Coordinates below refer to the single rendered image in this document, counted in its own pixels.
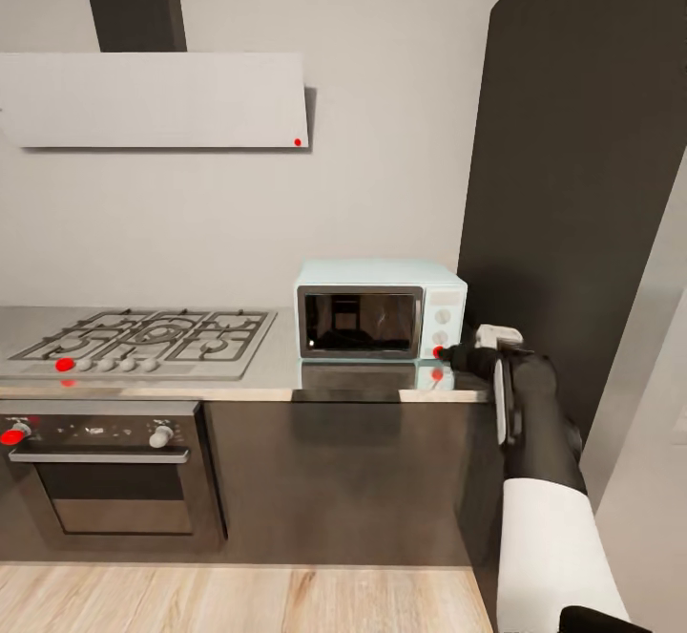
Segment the microwave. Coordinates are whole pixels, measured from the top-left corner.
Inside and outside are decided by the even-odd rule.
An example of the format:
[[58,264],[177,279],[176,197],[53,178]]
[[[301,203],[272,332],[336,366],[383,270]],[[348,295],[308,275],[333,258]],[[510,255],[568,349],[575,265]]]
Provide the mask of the microwave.
[[436,259],[309,259],[294,283],[301,359],[438,360],[468,285]]

